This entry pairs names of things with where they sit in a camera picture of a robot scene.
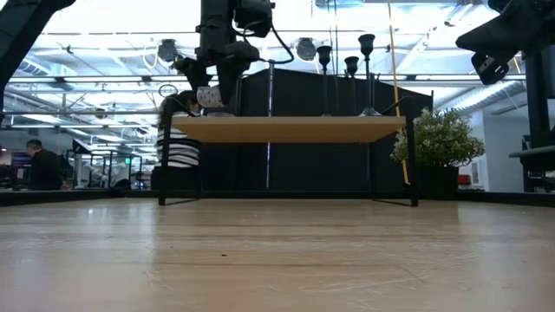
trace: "wooden tabletop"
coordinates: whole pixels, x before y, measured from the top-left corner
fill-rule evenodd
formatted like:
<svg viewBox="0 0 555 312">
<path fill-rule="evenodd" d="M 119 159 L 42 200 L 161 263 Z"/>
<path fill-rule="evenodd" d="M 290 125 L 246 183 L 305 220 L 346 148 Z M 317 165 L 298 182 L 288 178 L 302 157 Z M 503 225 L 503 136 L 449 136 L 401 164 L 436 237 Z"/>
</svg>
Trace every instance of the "wooden tabletop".
<svg viewBox="0 0 555 312">
<path fill-rule="evenodd" d="M 205 143 L 367 143 L 405 126 L 404 117 L 173 117 Z"/>
</svg>

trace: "black curtain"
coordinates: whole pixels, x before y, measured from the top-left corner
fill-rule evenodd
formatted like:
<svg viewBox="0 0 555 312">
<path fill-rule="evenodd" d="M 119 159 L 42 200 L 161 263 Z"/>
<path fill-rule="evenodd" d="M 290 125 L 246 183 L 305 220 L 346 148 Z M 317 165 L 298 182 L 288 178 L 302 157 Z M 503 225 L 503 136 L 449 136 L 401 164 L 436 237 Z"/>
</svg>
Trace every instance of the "black curtain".
<svg viewBox="0 0 555 312">
<path fill-rule="evenodd" d="M 352 83 L 352 80 L 346 78 L 339 78 L 336 82 L 335 77 L 328 77 L 327 95 L 329 112 L 332 115 L 358 115 L 368 105 L 366 81 L 355 80 L 356 97 L 353 96 Z M 336 101 L 336 90 L 339 101 Z M 416 96 L 411 102 L 418 111 L 432 105 L 431 96 L 404 89 L 399 89 L 399 95 L 400 98 Z M 394 102 L 393 86 L 377 82 L 375 109 L 384 111 Z M 322 75 L 276 69 L 272 116 L 321 116 L 323 112 Z M 392 134 L 374 144 L 375 190 L 380 193 L 402 191 L 402 167 L 389 158 L 394 142 L 395 135 Z M 369 191 L 369 151 L 368 144 L 271 144 L 270 190 Z"/>
<path fill-rule="evenodd" d="M 268 115 L 268 71 L 242 78 L 234 107 L 237 116 Z M 203 187 L 208 191 L 262 191 L 266 181 L 266 144 L 203 145 Z"/>
</svg>

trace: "computer screen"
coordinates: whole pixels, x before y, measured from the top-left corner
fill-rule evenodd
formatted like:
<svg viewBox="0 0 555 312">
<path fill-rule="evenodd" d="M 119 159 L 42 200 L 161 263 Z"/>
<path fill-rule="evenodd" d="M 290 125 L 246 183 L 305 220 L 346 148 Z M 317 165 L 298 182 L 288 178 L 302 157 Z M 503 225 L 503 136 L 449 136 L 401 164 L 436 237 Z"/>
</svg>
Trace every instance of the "computer screen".
<svg viewBox="0 0 555 312">
<path fill-rule="evenodd" d="M 11 154 L 11 165 L 14 168 L 30 167 L 31 157 L 25 152 L 13 152 Z"/>
</svg>

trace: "striped shirt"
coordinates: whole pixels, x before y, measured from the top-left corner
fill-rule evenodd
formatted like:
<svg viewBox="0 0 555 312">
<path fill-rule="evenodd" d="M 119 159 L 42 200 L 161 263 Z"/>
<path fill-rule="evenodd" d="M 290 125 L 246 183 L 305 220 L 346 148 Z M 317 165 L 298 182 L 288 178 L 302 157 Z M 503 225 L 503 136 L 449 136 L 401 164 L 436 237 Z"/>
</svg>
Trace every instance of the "striped shirt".
<svg viewBox="0 0 555 312">
<path fill-rule="evenodd" d="M 162 147 L 164 144 L 164 128 L 158 129 L 158 139 L 156 140 L 156 150 L 159 162 L 155 166 L 162 166 Z M 190 139 L 178 129 L 172 128 L 170 135 L 170 153 L 167 165 L 177 168 L 188 168 L 199 165 L 200 142 Z"/>
</svg>

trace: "wall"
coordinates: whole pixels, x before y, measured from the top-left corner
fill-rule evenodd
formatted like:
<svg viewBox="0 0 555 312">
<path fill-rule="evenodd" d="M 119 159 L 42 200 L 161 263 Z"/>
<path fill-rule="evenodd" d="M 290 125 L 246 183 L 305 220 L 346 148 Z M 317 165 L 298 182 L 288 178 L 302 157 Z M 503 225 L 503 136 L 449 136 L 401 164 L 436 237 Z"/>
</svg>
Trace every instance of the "wall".
<svg viewBox="0 0 555 312">
<path fill-rule="evenodd" d="M 486 140 L 486 136 L 484 134 L 484 114 L 482 111 L 474 112 L 470 115 L 470 127 L 472 127 L 472 136 Z M 477 157 L 473 161 L 477 161 L 479 164 L 479 172 L 480 172 L 480 183 L 478 185 L 472 185 L 471 188 L 473 189 L 482 189 L 486 192 L 489 191 L 489 178 L 487 174 L 487 149 L 484 155 Z M 462 166 L 459 168 L 459 174 L 467 174 L 472 177 L 472 167 Z"/>
<path fill-rule="evenodd" d="M 11 165 L 11 153 L 0 152 L 0 165 Z"/>
<path fill-rule="evenodd" d="M 523 192 L 522 165 L 509 154 L 522 149 L 522 137 L 530 134 L 524 116 L 486 116 L 484 118 L 490 192 Z"/>
</svg>

